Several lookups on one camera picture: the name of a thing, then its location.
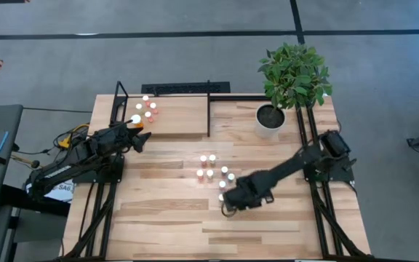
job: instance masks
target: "white pot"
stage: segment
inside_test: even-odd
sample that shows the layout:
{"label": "white pot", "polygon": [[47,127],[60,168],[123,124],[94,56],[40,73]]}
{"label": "white pot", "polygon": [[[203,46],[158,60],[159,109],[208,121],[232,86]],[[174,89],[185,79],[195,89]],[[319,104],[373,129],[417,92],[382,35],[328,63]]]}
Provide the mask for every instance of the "white pot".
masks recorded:
{"label": "white pot", "polygon": [[260,110],[260,108],[262,108],[263,106],[266,105],[270,105],[270,103],[266,103],[261,105],[257,110],[256,110],[256,114],[255,114],[255,119],[256,119],[256,126],[255,126],[255,134],[257,136],[259,136],[260,138],[269,138],[271,136],[273,136],[274,134],[276,134],[281,128],[282,126],[285,124],[285,119],[287,118],[285,115],[285,111],[281,109],[281,112],[284,114],[284,121],[282,122],[282,124],[277,127],[277,128],[267,128],[265,126],[263,126],[260,121],[257,118],[258,115],[258,111]]}

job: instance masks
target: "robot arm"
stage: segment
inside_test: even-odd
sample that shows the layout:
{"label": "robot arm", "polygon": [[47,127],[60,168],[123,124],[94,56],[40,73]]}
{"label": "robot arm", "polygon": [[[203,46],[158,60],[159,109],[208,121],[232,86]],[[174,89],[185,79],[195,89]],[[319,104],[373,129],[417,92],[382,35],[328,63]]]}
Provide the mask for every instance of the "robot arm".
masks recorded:
{"label": "robot arm", "polygon": [[111,155],[122,154],[134,148],[138,153],[151,133],[138,135],[143,128],[127,128],[127,123],[95,132],[85,141],[70,148],[67,154],[30,174],[28,194],[41,199],[56,185],[86,172],[99,172],[111,166]]}
{"label": "robot arm", "polygon": [[315,170],[329,172],[334,164],[348,156],[349,147],[337,131],[328,131],[319,136],[319,143],[304,146],[287,161],[270,170],[259,170],[237,178],[236,188],[223,194],[227,211],[260,207],[262,200],[272,203],[271,189],[277,182],[312,164]]}

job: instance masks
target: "wooden board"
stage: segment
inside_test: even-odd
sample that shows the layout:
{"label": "wooden board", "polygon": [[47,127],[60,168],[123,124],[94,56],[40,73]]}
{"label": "wooden board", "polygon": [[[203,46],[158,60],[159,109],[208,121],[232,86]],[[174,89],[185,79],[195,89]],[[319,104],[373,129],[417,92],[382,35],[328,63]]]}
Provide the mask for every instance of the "wooden board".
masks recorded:
{"label": "wooden board", "polygon": [[[314,109],[320,132],[338,128],[332,101],[325,100],[322,107]],[[286,124],[272,138],[263,140],[253,133],[255,110],[261,103],[214,102],[210,138],[154,139],[146,143],[143,153],[127,153],[114,203],[107,259],[321,258],[309,185],[301,172],[278,183],[273,190],[274,203],[229,219],[220,213],[218,182],[222,177],[218,170],[222,166],[228,166],[237,177],[248,175],[283,162],[301,145],[293,110],[287,111]],[[217,156],[213,181],[196,179],[202,154]],[[339,224],[356,246],[368,253],[354,192],[344,183],[330,186]],[[88,189],[81,185],[74,192],[65,228],[66,250],[79,237]],[[98,235],[101,229],[96,254]]]}
{"label": "wooden board", "polygon": [[[92,120],[88,133],[107,128],[111,117],[113,95],[97,95],[93,108]],[[153,136],[160,135],[206,135],[207,134],[207,96],[191,98],[150,98],[158,108],[158,114],[153,115],[154,122],[149,123],[142,115],[143,132],[152,132]],[[134,114],[140,114],[135,108],[137,103],[143,104],[143,112],[147,111],[140,98],[129,98],[125,119],[129,120]]]}

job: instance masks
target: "gray floor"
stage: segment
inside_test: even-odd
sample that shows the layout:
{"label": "gray floor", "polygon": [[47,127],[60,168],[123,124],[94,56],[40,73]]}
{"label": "gray floor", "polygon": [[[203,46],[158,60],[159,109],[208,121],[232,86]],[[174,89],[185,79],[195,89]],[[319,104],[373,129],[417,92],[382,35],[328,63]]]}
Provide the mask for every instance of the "gray floor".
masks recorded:
{"label": "gray floor", "polygon": [[[419,29],[419,1],[298,0],[304,30]],[[288,0],[33,0],[0,4],[0,34],[293,30]],[[122,80],[141,84],[230,81],[233,92],[262,92],[256,73],[265,48],[295,37],[0,40],[0,104],[91,110]],[[343,136],[358,158],[359,204],[372,253],[419,261],[419,35],[307,36],[326,57]],[[42,150],[89,114],[26,111],[17,142]],[[7,183],[28,173],[11,166]],[[59,239],[17,252],[52,258]]]}

